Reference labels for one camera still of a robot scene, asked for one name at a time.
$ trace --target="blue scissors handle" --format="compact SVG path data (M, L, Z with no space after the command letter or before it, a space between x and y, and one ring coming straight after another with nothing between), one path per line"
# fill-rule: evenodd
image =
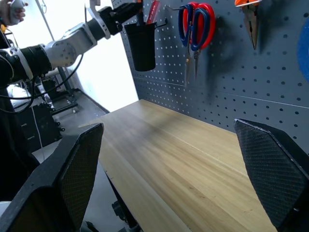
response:
M198 31L200 28L198 28L198 18L199 16L202 15L204 18L204 27L203 27L203 32L202 32L202 37L201 40L198 42ZM197 8L194 13L194 20L193 20L193 25L192 25L192 45L191 49L192 51L197 51L199 50L203 44L205 43L208 33L210 31L210 15L209 13L203 9L203 8Z
M191 25L190 22L193 19L193 6L190 4L187 5L182 5L180 8L182 8L181 10L179 10L178 12L178 30L179 30L179 36L180 39L183 43L183 45L185 47L188 46L188 41L189 41L189 34L190 34L190 30L191 30ZM183 30L183 12L184 10L187 9L188 10L188 20L187 20L187 31L184 34L184 30Z

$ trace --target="white wall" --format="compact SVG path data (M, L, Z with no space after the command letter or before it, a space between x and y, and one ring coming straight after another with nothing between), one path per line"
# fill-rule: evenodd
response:
M20 47L46 44L51 40L39 9L35 7L35 0L28 2L30 6L26 8L25 22L12 27ZM84 22L84 0L44 2L47 6L45 17L55 39L60 39L68 29ZM111 6L111 1L102 0L98 9L107 5ZM75 82L80 83L81 89L111 112L138 100L120 34L109 40L102 39L88 51L77 74Z

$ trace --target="red marker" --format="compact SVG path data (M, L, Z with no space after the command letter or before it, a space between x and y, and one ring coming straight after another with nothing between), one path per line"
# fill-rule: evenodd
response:
M155 18L158 15L158 11L160 8L161 3L157 0L154 0L153 3L151 4L149 15L147 18L146 24L151 24L155 22Z

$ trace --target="human hand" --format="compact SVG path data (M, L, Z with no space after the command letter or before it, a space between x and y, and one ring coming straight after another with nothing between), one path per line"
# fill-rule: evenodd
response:
M2 22L7 26L12 26L12 22L10 19L10 6L12 0L0 0L0 17L2 18ZM19 8L15 10L15 17L20 20L20 22L24 21L24 17L26 16L24 8Z

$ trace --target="red scissors handle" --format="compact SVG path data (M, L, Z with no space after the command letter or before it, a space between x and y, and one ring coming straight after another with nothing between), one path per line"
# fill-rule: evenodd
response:
M203 8L203 9L205 9L209 13L209 15L210 15L210 19L211 19L210 20L210 29L209 29L209 33L208 33L206 41L201 46L201 50L202 50L202 49L204 49L205 47L207 47L210 44L210 42L211 42L211 40L213 38L215 29L216 29L216 17L215 17L213 8L209 4L207 4L207 3L198 4L197 2L190 2L189 4L192 5L194 9L196 9L196 8ZM185 32L187 31L187 25L188 25L187 22L188 22L188 10L185 9L183 11L183 27L184 27L183 29L184 29ZM199 16L198 17L198 33L197 33L198 41L201 40L201 37L202 37L202 34L203 34L203 30L204 30L204 19L203 19L203 17Z

